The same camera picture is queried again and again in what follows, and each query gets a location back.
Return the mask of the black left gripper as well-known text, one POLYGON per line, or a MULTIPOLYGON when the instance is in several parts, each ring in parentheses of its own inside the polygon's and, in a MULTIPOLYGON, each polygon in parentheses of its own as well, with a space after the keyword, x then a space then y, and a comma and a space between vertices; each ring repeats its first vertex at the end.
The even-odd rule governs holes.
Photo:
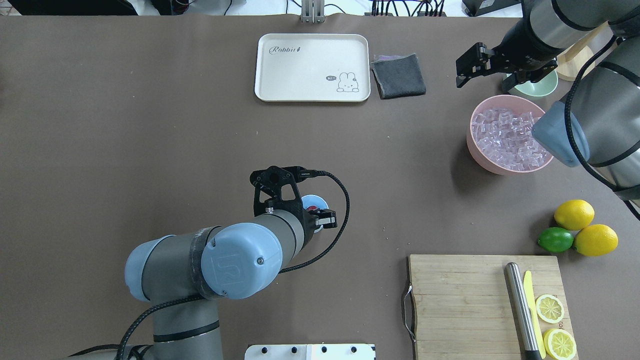
POLYGON ((306 208, 309 206, 310 205, 304 205, 301 213, 303 230, 302 249, 311 241, 315 231, 333 229, 338 226, 338 217, 334 210, 314 209, 314 211, 307 211, 306 208))

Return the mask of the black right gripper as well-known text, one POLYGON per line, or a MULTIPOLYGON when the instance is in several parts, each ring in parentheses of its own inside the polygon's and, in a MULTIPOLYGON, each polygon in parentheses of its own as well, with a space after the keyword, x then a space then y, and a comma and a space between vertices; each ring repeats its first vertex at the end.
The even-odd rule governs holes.
POLYGON ((494 71, 505 73, 500 83, 502 92, 531 92, 543 73, 538 69, 558 54, 559 49, 539 39, 530 25, 514 25, 493 49, 477 42, 455 60, 455 86, 460 89, 471 79, 494 71))

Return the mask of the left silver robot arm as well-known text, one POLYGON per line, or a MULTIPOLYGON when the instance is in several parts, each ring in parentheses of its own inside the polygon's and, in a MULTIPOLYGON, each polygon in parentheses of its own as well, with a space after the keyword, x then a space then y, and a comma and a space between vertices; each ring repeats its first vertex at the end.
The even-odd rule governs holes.
POLYGON ((125 264, 125 284, 151 303, 119 344, 74 353, 73 360, 221 360, 218 300, 265 289, 321 228, 333 210, 310 206, 302 219, 268 209, 248 222, 165 235, 140 244, 125 264))

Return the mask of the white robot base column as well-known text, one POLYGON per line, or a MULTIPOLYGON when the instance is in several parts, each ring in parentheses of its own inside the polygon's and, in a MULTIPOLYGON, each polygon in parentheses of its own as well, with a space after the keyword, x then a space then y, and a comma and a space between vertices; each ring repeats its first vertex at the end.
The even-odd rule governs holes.
POLYGON ((254 344, 245 360, 375 360, 377 351, 368 343, 254 344))

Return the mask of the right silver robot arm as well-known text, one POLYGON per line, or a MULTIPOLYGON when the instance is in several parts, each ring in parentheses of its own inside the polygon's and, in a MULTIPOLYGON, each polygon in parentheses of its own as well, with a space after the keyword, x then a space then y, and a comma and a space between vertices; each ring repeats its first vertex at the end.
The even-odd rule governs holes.
POLYGON ((472 45, 455 61, 456 86, 505 73, 503 91, 539 82, 557 56, 601 25, 611 39, 587 60, 571 88, 533 135, 569 167, 582 166, 639 216, 639 12, 637 0, 524 0, 522 18, 488 48, 472 45))

